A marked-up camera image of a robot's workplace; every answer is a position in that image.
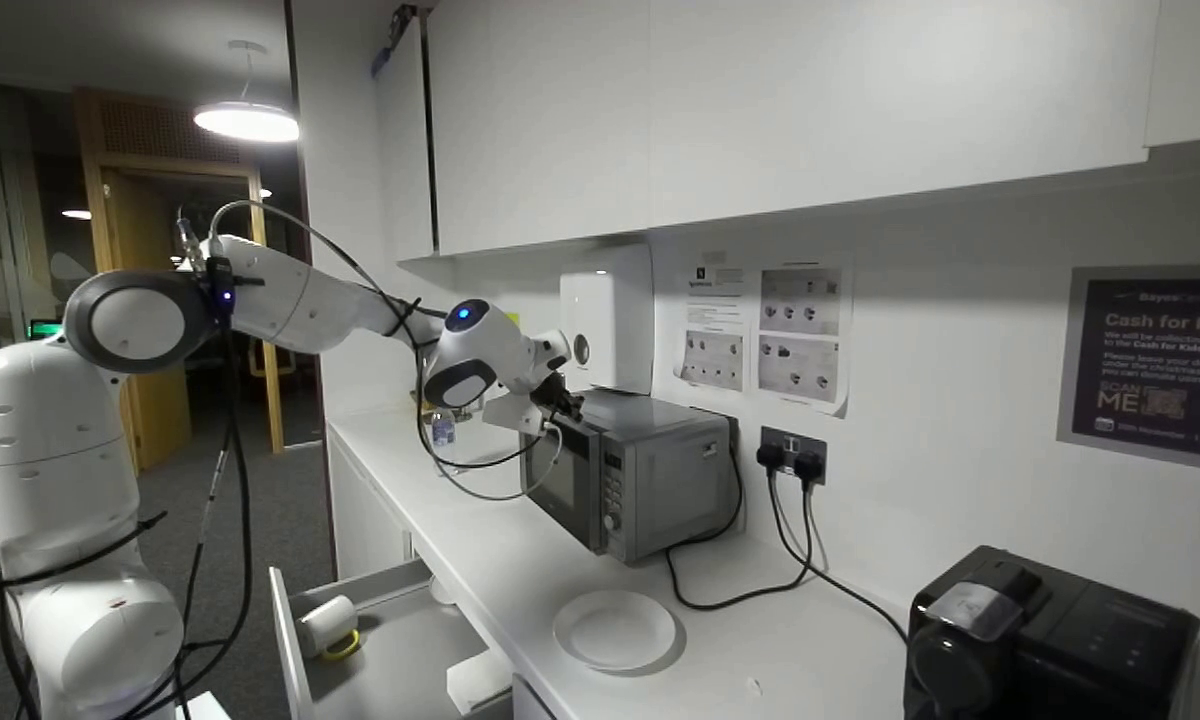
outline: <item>framed sign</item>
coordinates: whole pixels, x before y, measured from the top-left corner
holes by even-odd
[[[1200,464],[1200,269],[1072,277],[1060,437]]]

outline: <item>white plate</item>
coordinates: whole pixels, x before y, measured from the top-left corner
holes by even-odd
[[[557,614],[557,646],[610,678],[639,678],[679,656],[677,616],[639,591],[601,588]]]

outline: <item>kitchen counter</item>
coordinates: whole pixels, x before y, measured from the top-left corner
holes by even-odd
[[[669,720],[669,716],[830,716],[899,720],[904,646],[881,616],[806,584],[787,595],[729,614],[690,614],[660,562],[623,568],[592,557],[532,502],[480,504],[458,494],[400,428],[334,428],[334,445],[360,464],[413,529],[420,562],[466,607],[473,628],[501,648],[517,678],[566,720]],[[466,471],[480,494],[517,494],[517,467]],[[718,540],[677,557],[690,595],[718,599],[787,582],[794,562],[748,540]],[[631,588],[660,599],[686,628],[686,651],[648,678],[604,678],[557,646],[557,607],[592,588]]]

